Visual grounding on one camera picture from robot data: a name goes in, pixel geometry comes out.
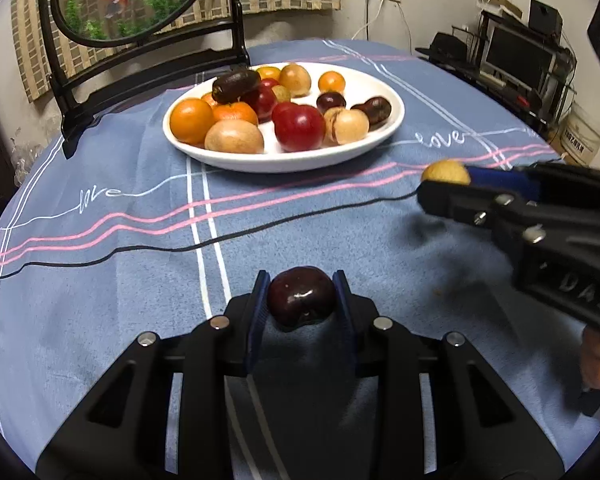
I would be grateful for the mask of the person's right hand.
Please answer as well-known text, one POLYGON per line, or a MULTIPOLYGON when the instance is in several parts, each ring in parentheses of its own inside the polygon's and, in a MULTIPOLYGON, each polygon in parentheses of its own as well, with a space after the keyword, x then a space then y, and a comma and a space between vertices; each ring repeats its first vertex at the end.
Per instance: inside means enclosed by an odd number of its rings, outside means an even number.
POLYGON ((590 326, 582 332, 580 369, 585 385, 600 390, 600 333, 590 326))

